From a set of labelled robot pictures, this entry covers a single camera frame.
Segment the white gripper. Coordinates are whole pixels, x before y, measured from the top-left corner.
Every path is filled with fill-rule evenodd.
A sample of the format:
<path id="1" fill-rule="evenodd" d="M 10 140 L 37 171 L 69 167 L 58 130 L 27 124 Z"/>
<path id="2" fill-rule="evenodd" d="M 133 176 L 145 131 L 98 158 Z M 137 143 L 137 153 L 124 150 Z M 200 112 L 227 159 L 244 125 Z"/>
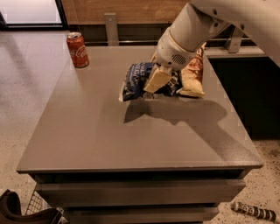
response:
<path id="1" fill-rule="evenodd" d="M 172 68 L 181 70 L 195 56 L 198 45 L 186 26 L 170 26 L 157 43 L 155 65 L 143 90 L 157 92 L 172 78 Z"/>

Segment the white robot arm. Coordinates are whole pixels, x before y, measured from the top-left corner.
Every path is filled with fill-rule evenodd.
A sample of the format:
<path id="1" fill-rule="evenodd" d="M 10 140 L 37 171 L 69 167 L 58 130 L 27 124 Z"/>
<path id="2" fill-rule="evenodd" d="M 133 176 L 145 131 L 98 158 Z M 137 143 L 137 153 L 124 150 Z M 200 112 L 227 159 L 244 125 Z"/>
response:
<path id="1" fill-rule="evenodd" d="M 280 66 L 280 0 L 190 0 L 158 41 L 144 90 L 157 92 L 230 25 Z"/>

